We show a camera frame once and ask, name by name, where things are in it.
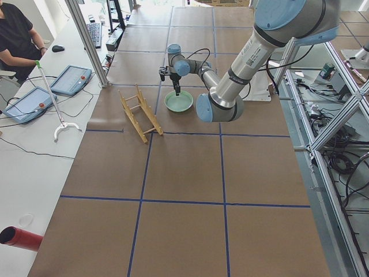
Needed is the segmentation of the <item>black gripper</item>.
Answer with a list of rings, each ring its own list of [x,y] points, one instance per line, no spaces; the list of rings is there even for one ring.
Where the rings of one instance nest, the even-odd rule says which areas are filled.
[[[179,80],[181,79],[181,76],[178,75],[177,73],[171,73],[170,74],[170,79],[173,83],[173,87],[174,87],[174,90],[175,90],[175,95],[179,95],[180,94]]]

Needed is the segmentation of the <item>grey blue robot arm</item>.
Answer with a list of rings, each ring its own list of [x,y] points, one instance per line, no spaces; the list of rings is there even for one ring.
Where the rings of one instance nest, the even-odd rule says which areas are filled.
[[[292,38],[302,46],[333,40],[338,34],[340,12],[340,1],[259,1],[252,35],[223,77],[217,76],[207,62],[185,58],[178,44],[167,47],[168,66],[161,67],[159,75],[162,80],[169,76],[175,92],[180,92],[181,77],[197,74],[209,90],[197,98],[198,117],[204,122],[234,121],[244,110],[241,90],[273,51]]]

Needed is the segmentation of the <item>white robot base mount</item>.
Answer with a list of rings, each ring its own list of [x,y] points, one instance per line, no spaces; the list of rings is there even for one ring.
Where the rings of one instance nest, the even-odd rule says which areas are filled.
[[[254,76],[239,95],[244,101],[270,102],[271,96],[268,86],[268,80],[264,75]]]

